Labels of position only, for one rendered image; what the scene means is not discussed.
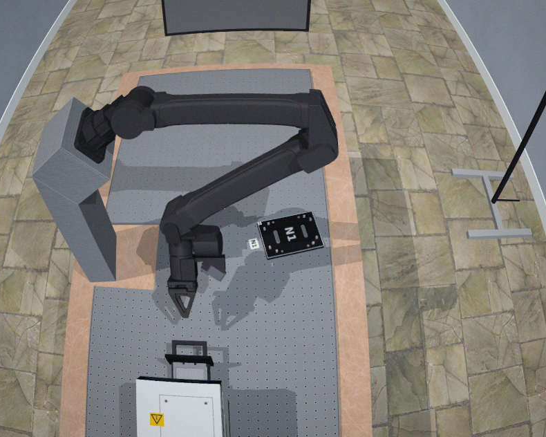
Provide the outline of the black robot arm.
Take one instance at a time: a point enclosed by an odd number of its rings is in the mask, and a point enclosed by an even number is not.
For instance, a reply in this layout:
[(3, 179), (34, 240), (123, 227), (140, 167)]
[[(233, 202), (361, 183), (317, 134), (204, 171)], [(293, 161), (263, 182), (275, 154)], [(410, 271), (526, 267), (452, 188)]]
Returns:
[(115, 140), (115, 135), (130, 140), (143, 131), (184, 124), (271, 124), (300, 128), (298, 134), (276, 148), (167, 203), (160, 231), (169, 244), (169, 254), (192, 254), (192, 258), (180, 259), (181, 280), (195, 281), (197, 262), (202, 262), (201, 271), (221, 282), (226, 275), (222, 233), (216, 225), (199, 224), (292, 174), (299, 171), (309, 174), (333, 162), (339, 154), (336, 124), (318, 89), (295, 94), (165, 93), (137, 86), (103, 109), (85, 108), (75, 148), (100, 164), (106, 146)]

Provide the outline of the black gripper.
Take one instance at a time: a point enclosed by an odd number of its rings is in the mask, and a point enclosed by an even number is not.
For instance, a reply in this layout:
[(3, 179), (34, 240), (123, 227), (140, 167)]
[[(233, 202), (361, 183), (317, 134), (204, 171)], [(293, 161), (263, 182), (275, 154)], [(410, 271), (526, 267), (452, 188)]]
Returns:
[[(180, 259), (188, 259), (188, 258), (192, 258), (192, 255), (177, 256), (177, 257), (169, 256), (171, 275), (167, 281), (168, 292), (174, 304), (176, 305), (178, 311), (180, 312), (182, 318), (189, 317), (191, 307), (194, 302), (194, 298), (196, 296), (196, 291), (198, 289), (197, 279), (195, 281), (181, 280)], [(176, 285), (176, 284), (179, 284), (179, 285)], [(184, 285), (180, 285), (180, 284), (184, 284)], [(180, 296), (190, 297), (187, 308), (184, 307), (184, 304)]]

